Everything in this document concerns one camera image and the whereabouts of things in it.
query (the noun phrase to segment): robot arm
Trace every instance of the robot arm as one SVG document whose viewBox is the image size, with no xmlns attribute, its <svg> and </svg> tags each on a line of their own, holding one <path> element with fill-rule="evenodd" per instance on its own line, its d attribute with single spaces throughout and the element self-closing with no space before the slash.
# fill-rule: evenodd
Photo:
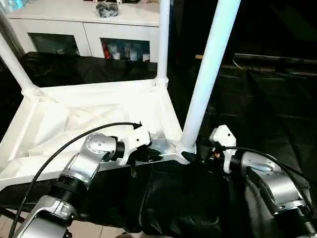
<svg viewBox="0 0 317 238">
<path fill-rule="evenodd" d="M 71 158 L 48 195 L 41 197 L 13 237 L 71 238 L 67 227 L 73 221 L 100 164 L 111 160 L 124 166 L 133 151 L 140 146 L 149 145 L 150 142 L 148 131 L 142 127 L 135 129 L 121 141 L 101 133 L 88 135 L 82 148 Z"/>
<path fill-rule="evenodd" d="M 210 141 L 215 147 L 236 146 L 235 137 L 225 125 L 214 129 Z M 220 155 L 214 150 L 211 159 L 221 161 L 225 173 L 240 170 L 244 177 L 257 186 L 284 237 L 316 238 L 314 213 L 288 174 L 262 155 L 245 152 L 238 158 L 235 152 L 226 150 Z"/>
</svg>

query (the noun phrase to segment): floor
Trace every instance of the floor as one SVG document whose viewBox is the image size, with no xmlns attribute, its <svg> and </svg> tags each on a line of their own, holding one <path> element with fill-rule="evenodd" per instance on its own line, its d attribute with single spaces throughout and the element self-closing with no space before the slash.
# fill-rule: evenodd
<svg viewBox="0 0 317 238">
<path fill-rule="evenodd" d="M 27 215 L 28 213 L 22 212 L 21 217 L 26 218 Z M 11 219 L 0 216 L 0 238 L 7 238 L 9 236 L 11 224 Z M 74 221 L 68 229 L 73 234 L 73 238 L 115 238 L 124 232 L 124 229 L 121 228 L 105 227 L 90 222 L 78 221 Z M 140 235 L 141 233 L 132 234 L 134 238 L 139 238 Z"/>
</svg>

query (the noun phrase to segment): black cable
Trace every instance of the black cable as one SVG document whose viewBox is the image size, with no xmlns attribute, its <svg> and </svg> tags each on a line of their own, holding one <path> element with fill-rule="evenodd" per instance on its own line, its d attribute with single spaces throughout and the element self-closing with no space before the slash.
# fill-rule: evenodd
<svg viewBox="0 0 317 238">
<path fill-rule="evenodd" d="M 26 191 L 23 199 L 22 199 L 22 202 L 20 204 L 20 207 L 19 209 L 17 210 L 16 212 L 16 215 L 15 215 L 15 218 L 13 220 L 13 223 L 12 223 L 12 226 L 11 226 L 11 229 L 10 229 L 10 233 L 9 233 L 9 238 L 12 238 L 13 234 L 14 234 L 14 231 L 15 231 L 15 228 L 16 228 L 16 225 L 18 223 L 18 218 L 20 217 L 21 215 L 21 212 L 22 212 L 22 208 L 23 208 L 23 205 L 31 191 L 31 189 L 33 188 L 36 180 L 39 178 L 40 174 L 43 172 L 43 170 L 46 168 L 46 166 L 60 153 L 62 152 L 67 146 L 69 146 L 70 144 L 72 144 L 73 142 L 75 142 L 76 140 L 79 140 L 80 138 L 86 136 L 86 135 L 89 135 L 90 133 L 93 133 L 97 130 L 100 130 L 100 129 L 103 129 L 103 128 L 107 128 L 107 127 L 111 127 L 111 126 L 115 126 L 115 125 L 132 125 L 134 128 L 136 127 L 140 127 L 141 124 L 137 124 L 137 123 L 132 123 L 132 122 L 116 122 L 116 123 L 111 123 L 111 124 L 106 124 L 106 125 L 102 125 L 102 126 L 99 126 L 99 127 L 96 127 L 94 129 L 91 129 L 89 131 L 86 131 L 85 133 L 75 137 L 74 139 L 68 141 L 66 144 L 64 144 L 62 147 L 60 147 L 51 157 L 49 157 L 48 160 L 46 160 L 46 162 L 42 165 L 42 167 L 37 171 L 37 173 L 35 174 L 35 176 L 33 177 L 29 187 L 28 187 L 28 190 Z"/>
<path fill-rule="evenodd" d="M 307 206 L 309 207 L 309 209 L 311 210 L 311 212 L 314 213 L 315 209 L 312 205 L 312 203 L 310 202 L 310 200 L 308 199 L 308 197 L 306 196 L 305 192 L 298 186 L 298 183 L 296 181 L 296 179 L 294 178 L 294 176 L 290 173 L 293 172 L 295 174 L 297 174 L 298 176 L 306 179 L 308 182 L 311 182 L 312 184 L 314 185 L 317 185 L 317 181 L 312 179 L 312 178 L 309 178 L 305 175 L 303 175 L 301 172 L 279 162 L 276 158 L 274 158 L 273 156 L 267 154 L 267 153 L 264 153 L 264 152 L 261 152 L 259 150 L 255 150 L 255 149 L 251 149 L 251 148 L 246 148 L 246 147 L 239 147 L 239 146 L 223 146 L 221 147 L 222 151 L 224 150 L 243 150 L 243 151 L 247 151 L 247 152 L 253 152 L 253 153 L 256 153 L 256 154 L 259 154 L 259 155 L 262 155 L 264 157 L 266 157 L 267 159 L 271 160 L 272 162 L 276 163 L 278 166 L 280 166 L 285 172 L 286 174 L 290 177 L 290 179 L 292 180 L 292 182 L 294 183 L 294 185 L 296 186 L 296 188 L 298 189 L 298 191 L 300 192 L 301 196 L 303 197 L 303 200 L 305 201 L 305 203 L 307 204 Z"/>
</svg>

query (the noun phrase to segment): black cloth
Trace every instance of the black cloth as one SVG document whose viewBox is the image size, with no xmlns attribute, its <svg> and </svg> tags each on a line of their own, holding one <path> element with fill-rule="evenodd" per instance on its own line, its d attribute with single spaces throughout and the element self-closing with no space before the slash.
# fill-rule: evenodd
<svg viewBox="0 0 317 238">
<path fill-rule="evenodd" d="M 32 81 L 40 86 L 58 86 L 154 78 L 156 64 L 28 53 L 21 59 Z M 199 65 L 170 68 L 168 91 L 183 126 Z M 2 104 L 7 124 L 21 102 L 20 89 L 9 73 L 1 73 Z M 314 78 L 288 74 L 221 69 L 218 74 L 198 145 L 207 144 L 212 130 L 226 124 L 239 146 L 270 153 L 280 161 L 316 178 L 317 125 Z M 129 232 L 177 237 L 278 236 L 274 225 L 251 230 L 252 217 L 245 199 L 245 182 L 238 175 L 225 177 L 196 165 L 164 162 L 100 172 L 76 219 L 123 227 Z M 35 185 L 24 207 L 30 211 L 52 181 Z M 28 184 L 0 192 L 0 207 L 16 209 Z M 316 188 L 312 187 L 314 200 Z"/>
</svg>

